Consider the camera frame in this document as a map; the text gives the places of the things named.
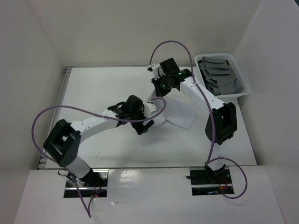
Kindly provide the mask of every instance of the plastic basket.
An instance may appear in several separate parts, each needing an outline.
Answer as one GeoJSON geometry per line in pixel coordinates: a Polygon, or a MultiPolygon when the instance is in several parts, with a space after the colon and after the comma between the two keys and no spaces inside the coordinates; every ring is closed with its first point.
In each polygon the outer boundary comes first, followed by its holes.
{"type": "Polygon", "coordinates": [[[241,85],[243,87],[243,89],[240,93],[219,95],[219,96],[216,96],[217,98],[237,99],[240,96],[248,95],[250,93],[250,85],[249,85],[248,81],[246,80],[245,76],[242,74],[240,67],[238,66],[237,61],[235,60],[234,56],[232,56],[229,53],[204,54],[204,55],[195,56],[194,60],[195,60],[196,68],[198,70],[199,80],[203,84],[203,86],[206,87],[203,77],[202,77],[203,74],[201,73],[201,71],[199,69],[199,64],[198,64],[198,61],[201,61],[203,57],[221,58],[221,59],[227,60],[229,65],[233,69],[237,79],[239,80],[239,82],[241,83],[241,85]]]}

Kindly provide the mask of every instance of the white fabric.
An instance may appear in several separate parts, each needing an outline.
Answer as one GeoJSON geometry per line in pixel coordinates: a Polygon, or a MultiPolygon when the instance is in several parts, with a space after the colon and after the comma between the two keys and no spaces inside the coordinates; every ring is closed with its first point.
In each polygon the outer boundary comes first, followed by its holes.
{"type": "MultiPolygon", "coordinates": [[[[163,99],[166,100],[166,109],[153,119],[155,122],[153,126],[158,127],[168,121],[175,126],[188,130],[196,117],[195,111],[180,102],[179,99],[173,97],[163,97],[163,99]]],[[[164,103],[161,100],[153,100],[152,102],[157,107],[157,110],[152,114],[154,115],[162,109],[164,103]]]]}

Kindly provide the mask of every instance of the cable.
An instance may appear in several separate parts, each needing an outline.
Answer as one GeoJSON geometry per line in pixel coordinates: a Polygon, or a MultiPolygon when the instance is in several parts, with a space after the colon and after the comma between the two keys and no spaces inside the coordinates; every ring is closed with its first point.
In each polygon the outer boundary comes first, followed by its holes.
{"type": "Polygon", "coordinates": [[[149,66],[151,65],[151,62],[152,62],[152,60],[153,60],[153,56],[154,56],[155,51],[156,51],[161,45],[163,45],[163,44],[165,44],[165,43],[177,43],[177,44],[181,45],[181,46],[186,50],[186,52],[187,52],[187,54],[188,54],[188,56],[189,56],[189,60],[190,60],[191,75],[192,75],[193,82],[195,83],[197,89],[198,89],[198,90],[200,91],[200,93],[202,94],[202,96],[203,96],[203,98],[204,98],[204,100],[205,100],[205,102],[206,102],[206,105],[207,105],[207,107],[208,107],[208,109],[209,109],[209,113],[210,113],[210,117],[211,117],[211,122],[212,122],[212,143],[211,143],[210,153],[209,153],[209,156],[208,156],[208,158],[207,158],[207,162],[209,162],[209,161],[211,160],[211,157],[212,157],[212,153],[213,153],[213,149],[214,149],[214,143],[215,143],[215,133],[216,133],[216,131],[215,131],[215,121],[214,121],[214,116],[213,116],[213,112],[212,112],[212,108],[211,108],[211,106],[210,106],[210,103],[209,103],[209,101],[207,100],[207,98],[206,98],[204,92],[201,90],[201,87],[200,87],[200,86],[197,84],[197,82],[196,82],[196,79],[195,79],[195,76],[194,76],[194,71],[193,71],[192,57],[191,57],[190,51],[188,50],[188,48],[187,48],[183,43],[181,43],[181,42],[179,42],[179,41],[164,41],[164,42],[158,44],[158,45],[156,46],[156,48],[154,49],[153,53],[152,53],[151,56],[150,56],[149,66]]]}
{"type": "Polygon", "coordinates": [[[219,180],[219,190],[222,190],[228,186],[228,181],[222,176],[221,179],[225,182],[225,186],[221,186],[221,181],[219,180]]]}
{"type": "Polygon", "coordinates": [[[94,189],[93,189],[93,194],[95,193],[95,189],[97,188],[97,186],[95,185],[95,181],[93,180],[93,187],[94,187],[94,189]]]}
{"type": "Polygon", "coordinates": [[[221,193],[222,193],[223,196],[225,196],[226,198],[229,198],[229,199],[237,199],[237,198],[239,198],[239,197],[242,197],[242,196],[245,194],[245,192],[246,192],[246,190],[247,190],[247,187],[248,187],[248,180],[247,180],[247,176],[246,176],[244,170],[243,170],[243,169],[240,167],[240,165],[238,165],[235,161],[233,161],[233,160],[231,160],[231,159],[229,159],[229,158],[225,158],[225,157],[217,157],[217,158],[214,158],[214,159],[210,160],[210,161],[208,162],[208,164],[211,163],[211,162],[214,162],[215,160],[228,160],[228,161],[231,161],[233,164],[235,164],[235,165],[241,170],[241,172],[242,172],[242,174],[243,174],[243,176],[244,176],[244,179],[245,179],[245,187],[244,187],[244,190],[242,191],[242,193],[239,194],[239,195],[237,195],[237,196],[235,196],[235,197],[229,197],[229,196],[226,196],[226,195],[224,194],[224,189],[225,189],[225,188],[222,189],[221,193]]]}
{"type": "Polygon", "coordinates": [[[93,199],[94,199],[97,195],[99,195],[100,193],[102,193],[103,191],[105,191],[105,190],[100,190],[99,192],[95,193],[95,194],[92,196],[92,198],[90,199],[90,201],[89,201],[89,203],[88,203],[88,211],[89,211],[89,214],[90,214],[90,204],[92,203],[93,199]]]}
{"type": "Polygon", "coordinates": [[[191,67],[191,75],[192,75],[193,82],[195,83],[196,87],[198,88],[198,90],[200,91],[200,93],[202,94],[202,96],[203,96],[203,98],[204,98],[204,100],[205,100],[205,102],[206,102],[206,105],[207,105],[207,107],[208,107],[208,109],[209,109],[209,113],[210,113],[210,117],[211,117],[211,122],[212,122],[212,144],[211,144],[211,148],[210,148],[209,156],[208,156],[208,158],[207,158],[207,164],[209,164],[209,163],[211,163],[211,162],[213,162],[213,161],[215,161],[215,160],[220,160],[220,159],[222,159],[222,160],[228,160],[228,161],[231,161],[232,163],[234,163],[234,164],[241,170],[241,172],[243,173],[244,178],[245,178],[245,188],[244,188],[244,191],[243,191],[240,195],[238,195],[238,196],[236,196],[236,197],[228,197],[228,196],[226,196],[226,195],[224,194],[224,192],[223,192],[224,189],[222,189],[222,191],[221,191],[221,193],[223,194],[223,196],[225,196],[225,197],[227,197],[227,198],[230,198],[230,199],[236,199],[236,198],[239,198],[239,197],[241,197],[241,196],[246,192],[246,190],[247,190],[247,186],[248,186],[247,177],[246,177],[246,175],[245,175],[243,169],[242,169],[242,168],[241,168],[235,161],[233,161],[232,159],[224,158],[224,157],[217,157],[217,158],[214,158],[214,159],[211,160],[212,153],[213,153],[213,149],[214,149],[215,134],[216,134],[216,130],[215,130],[215,120],[214,120],[214,116],[213,116],[212,108],[211,108],[211,106],[210,106],[210,104],[209,104],[209,101],[207,100],[207,98],[206,98],[204,92],[201,90],[200,86],[199,86],[199,85],[197,84],[197,82],[196,82],[195,75],[194,75],[194,71],[193,71],[192,57],[191,57],[191,54],[190,54],[190,51],[188,50],[188,48],[187,48],[183,43],[181,43],[181,42],[179,42],[179,41],[164,41],[164,42],[158,44],[158,45],[155,47],[153,53],[152,53],[151,56],[150,56],[149,67],[151,66],[151,62],[152,62],[152,60],[153,60],[153,56],[154,56],[155,51],[156,51],[161,45],[163,45],[163,44],[165,44],[165,43],[177,43],[177,44],[181,45],[181,46],[186,50],[186,52],[187,52],[187,54],[188,54],[188,56],[189,56],[190,67],[191,67]]]}
{"type": "Polygon", "coordinates": [[[43,150],[37,145],[36,143],[36,140],[35,140],[35,137],[34,137],[34,128],[35,128],[35,125],[36,125],[36,122],[37,122],[37,119],[43,114],[45,113],[46,111],[49,111],[51,109],[54,109],[54,108],[69,108],[69,109],[73,109],[73,110],[76,110],[76,111],[80,111],[80,112],[83,112],[83,113],[88,113],[90,115],[93,115],[95,117],[100,117],[100,118],[106,118],[106,119],[111,119],[111,120],[117,120],[117,121],[121,121],[121,122],[126,122],[126,123],[140,123],[140,122],[145,122],[145,121],[148,121],[148,120],[152,120],[154,119],[155,117],[159,116],[166,108],[166,101],[165,99],[161,98],[161,97],[157,97],[157,98],[153,98],[151,99],[152,100],[162,100],[164,102],[164,105],[163,105],[163,108],[157,113],[155,114],[154,116],[150,117],[150,118],[146,118],[146,119],[142,119],[142,120],[126,120],[126,119],[119,119],[119,118],[113,118],[113,117],[109,117],[109,116],[104,116],[102,114],[96,114],[96,113],[93,113],[93,112],[90,112],[90,111],[87,111],[87,110],[83,110],[83,109],[80,109],[80,108],[77,108],[77,107],[74,107],[74,106],[66,106],[66,105],[56,105],[56,106],[50,106],[42,111],[40,111],[38,113],[38,115],[34,118],[33,120],[33,123],[32,123],[32,127],[31,127],[31,139],[32,139],[32,142],[34,144],[34,146],[36,147],[36,149],[44,156],[46,157],[47,159],[53,161],[53,162],[56,162],[54,161],[53,158],[49,157],[46,153],[43,152],[43,150]]]}
{"type": "Polygon", "coordinates": [[[82,204],[83,204],[83,206],[84,206],[84,208],[85,208],[85,210],[86,210],[88,216],[91,218],[92,215],[90,214],[90,210],[89,210],[89,208],[87,208],[87,206],[86,206],[86,204],[85,204],[85,202],[84,202],[84,200],[83,200],[82,194],[81,194],[81,192],[80,192],[80,189],[79,189],[79,187],[78,187],[78,184],[77,184],[77,178],[76,178],[76,176],[75,176],[74,174],[71,173],[71,175],[72,175],[72,177],[73,177],[73,182],[74,182],[74,184],[75,184],[75,186],[76,186],[76,189],[77,189],[79,198],[80,198],[80,200],[81,200],[81,202],[82,202],[82,204]]]}

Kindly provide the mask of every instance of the gray towel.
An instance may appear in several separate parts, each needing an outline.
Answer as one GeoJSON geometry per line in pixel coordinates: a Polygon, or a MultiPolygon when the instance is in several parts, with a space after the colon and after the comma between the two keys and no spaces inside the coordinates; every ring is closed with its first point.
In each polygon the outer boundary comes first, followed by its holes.
{"type": "Polygon", "coordinates": [[[221,58],[203,57],[199,64],[206,77],[206,87],[215,96],[239,93],[243,87],[233,69],[221,58]]]}

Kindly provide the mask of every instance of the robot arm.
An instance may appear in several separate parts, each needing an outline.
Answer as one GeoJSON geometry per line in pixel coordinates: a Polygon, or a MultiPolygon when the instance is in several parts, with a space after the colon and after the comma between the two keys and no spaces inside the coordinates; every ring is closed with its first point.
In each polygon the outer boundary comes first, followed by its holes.
{"type": "MultiPolygon", "coordinates": [[[[173,58],[160,64],[153,64],[148,70],[152,71],[154,75],[151,81],[155,86],[156,96],[163,97],[173,88],[176,88],[209,113],[206,102],[193,81],[191,72],[188,69],[180,70],[173,58]]],[[[198,81],[197,84],[201,87],[212,108],[216,128],[215,142],[221,145],[225,140],[232,138],[237,130],[235,105],[224,103],[199,84],[198,81]]],[[[206,124],[206,135],[212,141],[212,122],[210,117],[206,124]]]]}
{"type": "MultiPolygon", "coordinates": [[[[67,168],[85,185],[88,185],[91,180],[97,177],[94,176],[96,174],[93,170],[77,156],[80,143],[102,131],[126,124],[126,122],[119,121],[119,119],[142,120],[146,119],[155,110],[154,104],[143,104],[141,99],[131,95],[126,102],[120,102],[103,111],[101,113],[103,117],[91,117],[75,122],[67,122],[64,119],[58,121],[44,142],[43,147],[60,167],[67,168]]],[[[131,123],[139,135],[147,132],[153,124],[153,120],[143,123],[131,123]]]]}

